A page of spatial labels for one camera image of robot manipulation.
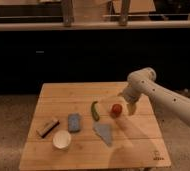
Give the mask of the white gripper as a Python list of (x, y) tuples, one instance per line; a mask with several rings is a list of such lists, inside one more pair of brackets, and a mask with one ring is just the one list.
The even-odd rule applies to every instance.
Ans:
[(138, 100), (140, 99), (141, 92), (139, 90), (136, 90), (134, 87), (127, 86), (122, 91), (122, 96), (128, 102), (127, 104), (128, 114), (134, 115), (137, 109), (137, 105), (135, 103), (137, 103)]

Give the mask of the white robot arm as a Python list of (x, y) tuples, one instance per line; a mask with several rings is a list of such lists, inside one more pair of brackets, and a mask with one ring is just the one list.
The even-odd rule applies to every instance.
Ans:
[(151, 67), (131, 72), (122, 95), (128, 103), (136, 103), (142, 94), (162, 103), (190, 127), (190, 99), (158, 85), (156, 72)]

